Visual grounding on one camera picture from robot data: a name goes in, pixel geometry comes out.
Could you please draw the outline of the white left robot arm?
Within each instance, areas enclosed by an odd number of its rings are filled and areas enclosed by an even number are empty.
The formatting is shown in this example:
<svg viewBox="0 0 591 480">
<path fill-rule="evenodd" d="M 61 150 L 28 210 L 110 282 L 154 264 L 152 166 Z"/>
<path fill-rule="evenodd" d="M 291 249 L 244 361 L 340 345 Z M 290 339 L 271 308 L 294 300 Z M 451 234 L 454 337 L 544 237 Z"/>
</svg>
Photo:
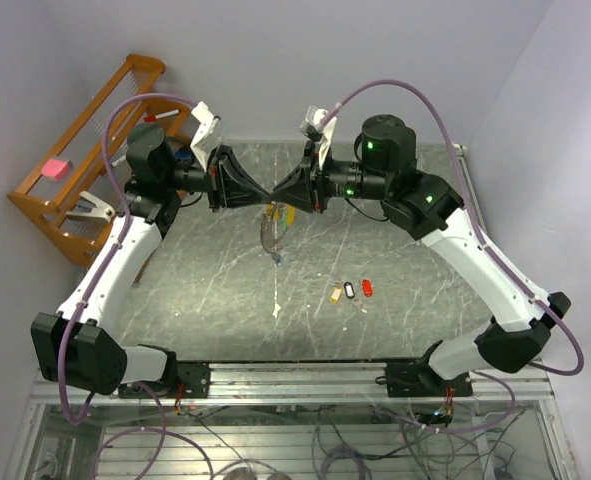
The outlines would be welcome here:
<svg viewBox="0 0 591 480">
<path fill-rule="evenodd" d="M 114 323 L 140 270 L 170 230 L 181 192 L 203 193 L 213 210 L 266 204 L 268 192 L 248 175 L 231 147 L 208 149 L 206 164 L 176 157 L 172 140 L 155 123 L 127 136 L 131 177 L 124 187 L 127 208 L 113 221 L 91 268 L 54 314 L 40 314 L 31 337 L 43 377 L 61 390 L 75 387 L 109 395 L 143 381 L 157 397 L 182 384 L 175 352 L 151 345 L 121 346 Z"/>
</svg>

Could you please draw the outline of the yellow handled chain keyring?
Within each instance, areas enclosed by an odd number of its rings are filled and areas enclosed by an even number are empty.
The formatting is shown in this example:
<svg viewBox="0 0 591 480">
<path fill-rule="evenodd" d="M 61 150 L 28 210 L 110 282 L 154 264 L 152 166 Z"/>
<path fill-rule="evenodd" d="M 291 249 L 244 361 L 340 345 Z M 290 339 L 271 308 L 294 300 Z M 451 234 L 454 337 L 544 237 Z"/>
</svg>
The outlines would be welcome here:
<svg viewBox="0 0 591 480">
<path fill-rule="evenodd" d="M 279 252 L 281 241 L 285 236 L 282 234 L 282 228 L 279 225 L 276 225 L 272 220 L 272 213 L 276 204 L 285 203 L 271 202 L 268 204 L 263 212 L 260 225 L 260 243 L 264 251 L 268 254 Z"/>
</svg>

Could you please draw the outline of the orange key tag with key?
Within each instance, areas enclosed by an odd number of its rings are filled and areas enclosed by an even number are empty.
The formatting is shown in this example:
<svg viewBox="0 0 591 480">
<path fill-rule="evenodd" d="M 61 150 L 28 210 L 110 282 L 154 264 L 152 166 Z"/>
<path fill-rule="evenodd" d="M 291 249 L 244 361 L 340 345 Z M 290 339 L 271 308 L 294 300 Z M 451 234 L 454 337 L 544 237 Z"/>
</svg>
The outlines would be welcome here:
<svg viewBox="0 0 591 480">
<path fill-rule="evenodd" d="M 288 204 L 276 204 L 272 213 L 272 220 L 282 228 L 282 221 L 285 218 L 292 219 L 294 223 L 296 209 Z"/>
</svg>

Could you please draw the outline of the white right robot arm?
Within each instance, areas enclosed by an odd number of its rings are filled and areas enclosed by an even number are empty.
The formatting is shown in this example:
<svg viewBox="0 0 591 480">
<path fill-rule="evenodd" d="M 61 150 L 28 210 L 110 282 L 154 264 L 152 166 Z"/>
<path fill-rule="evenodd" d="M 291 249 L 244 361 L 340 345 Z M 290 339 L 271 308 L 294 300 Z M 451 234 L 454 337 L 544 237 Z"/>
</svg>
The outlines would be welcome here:
<svg viewBox="0 0 591 480">
<path fill-rule="evenodd" d="M 535 285 L 522 289 L 525 276 L 474 231 L 457 191 L 418 169 L 415 132 L 394 115 L 370 117 L 354 142 L 356 161 L 346 162 L 331 157 L 332 124 L 307 119 L 302 130 L 303 159 L 274 188 L 274 201 L 308 213 L 323 212 L 333 197 L 378 201 L 386 220 L 450 264 L 492 313 L 487 327 L 432 345 L 418 360 L 417 387 L 434 396 L 468 371 L 516 373 L 532 364 L 570 299 Z"/>
</svg>

